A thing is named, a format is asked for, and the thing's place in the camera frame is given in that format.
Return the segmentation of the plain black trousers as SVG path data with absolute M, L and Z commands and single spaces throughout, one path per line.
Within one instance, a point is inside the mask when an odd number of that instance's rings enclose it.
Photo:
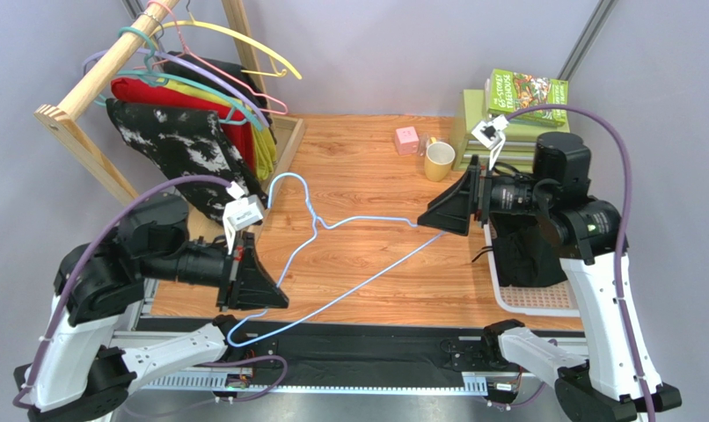
M 496 237 L 471 262 L 491 251 L 502 287 L 550 287 L 567 280 L 534 216 L 493 213 L 490 224 Z

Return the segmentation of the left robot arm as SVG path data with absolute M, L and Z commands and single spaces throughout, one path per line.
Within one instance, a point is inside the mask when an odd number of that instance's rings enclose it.
M 191 240 L 188 205 L 161 193 L 133 207 L 97 245 L 82 244 L 61 262 L 54 282 L 45 352 L 14 376 L 32 421 L 90 421 L 114 411 L 158 378 L 192 366 L 242 357 L 237 310 L 285 309 L 288 297 L 258 259 L 255 236 Z M 148 280 L 213 287 L 220 315 L 183 336 L 120 348 L 111 339 Z

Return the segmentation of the blue wire hanger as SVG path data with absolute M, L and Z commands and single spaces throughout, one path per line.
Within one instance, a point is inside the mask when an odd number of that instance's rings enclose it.
M 296 179 L 300 182 L 302 188 L 303 188 L 303 193 L 304 193 L 304 205 L 311 217 L 311 236 L 305 240 L 302 244 L 297 246 L 293 252 L 290 254 L 285 266 L 283 267 L 281 271 L 281 275 L 278 278 L 277 282 L 275 285 L 277 287 L 281 287 L 281 284 L 285 280 L 290 267 L 292 266 L 296 256 L 307 246 L 310 244 L 314 243 L 318 239 L 318 229 L 322 228 L 324 230 L 335 230 L 339 228 L 340 226 L 343 226 L 345 224 L 348 224 L 350 222 L 358 222 L 358 221 L 374 221 L 374 222 L 401 222 L 406 225 L 408 225 L 412 229 L 416 229 L 418 227 L 418 224 L 416 222 L 413 222 L 407 217 L 394 217 L 394 216 L 381 216 L 381 215 L 354 215 L 350 216 L 348 218 L 345 218 L 343 220 L 340 220 L 338 222 L 335 222 L 333 224 L 329 224 L 322 216 L 320 216 L 315 207 L 312 204 L 312 197 L 311 197 L 311 190 L 309 188 L 308 182 L 305 180 L 305 178 L 298 173 L 294 173 L 291 171 L 286 171 L 283 172 L 281 176 L 276 176 L 271 180 L 271 185 L 270 188 L 275 188 L 282 180 L 285 178 L 293 178 Z M 437 232 L 434 236 L 429 238 L 425 243 L 421 244 L 420 246 L 416 247 L 414 250 L 408 252 L 404 257 L 394 261 L 392 264 L 389 266 L 385 267 L 383 270 L 379 271 L 378 273 L 374 274 L 373 276 L 367 278 L 363 282 L 359 283 L 358 285 L 350 288 L 347 292 L 344 294 L 332 299 L 330 302 L 327 304 L 323 305 L 322 307 L 312 311 L 306 316 L 303 316 L 296 321 L 293 321 L 291 323 L 287 323 L 283 325 L 281 328 L 270 331 L 267 334 L 261 334 L 255 338 L 250 338 L 245 341 L 236 341 L 233 339 L 233 336 L 239 332 L 241 328 L 244 327 L 245 324 L 251 322 L 254 319 L 260 318 L 265 316 L 268 311 L 270 310 L 269 306 L 266 306 L 263 308 L 263 310 L 260 313 L 255 313 L 251 314 L 250 316 L 246 316 L 243 319 L 241 319 L 234 327 L 230 328 L 228 333 L 225 335 L 225 340 L 227 341 L 229 346 L 239 348 L 239 347 L 246 347 L 250 346 L 256 342 L 259 342 L 263 339 L 268 339 L 274 336 L 277 336 L 279 334 L 282 334 L 285 331 L 288 331 L 294 327 L 297 327 L 298 325 L 301 325 L 303 323 L 307 323 L 309 320 L 311 320 L 313 317 L 316 317 L 320 314 L 322 314 L 324 311 L 330 309 L 334 305 L 338 304 L 339 302 L 344 301 L 347 299 L 350 295 L 354 294 L 358 290 L 362 289 L 363 287 L 368 286 L 371 282 L 381 278 L 382 276 L 386 275 L 390 271 L 394 270 L 396 267 L 404 264 L 409 258 L 417 255 L 419 252 L 425 250 L 429 245 L 433 244 L 436 242 L 438 239 L 446 235 L 445 231 L 439 231 Z

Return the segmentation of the black white-patterned trousers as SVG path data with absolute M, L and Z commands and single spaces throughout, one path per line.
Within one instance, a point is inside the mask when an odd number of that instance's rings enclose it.
M 106 111 L 124 143 L 148 158 L 168 179 L 191 175 L 223 178 L 267 205 L 267 193 L 222 131 L 216 113 L 115 98 L 106 101 Z

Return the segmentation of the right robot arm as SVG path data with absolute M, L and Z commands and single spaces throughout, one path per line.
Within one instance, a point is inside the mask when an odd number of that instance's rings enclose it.
M 624 217 L 588 192 L 590 149 L 578 135 L 537 138 L 530 175 L 497 175 L 472 159 L 464 175 L 428 204 L 421 226 L 464 236 L 471 222 L 532 217 L 570 283 L 588 344 L 581 357 L 549 343 L 518 320 L 488 325 L 486 360 L 517 365 L 554 389 L 572 421 L 635 421 L 681 406 L 648 357 L 628 303 Z

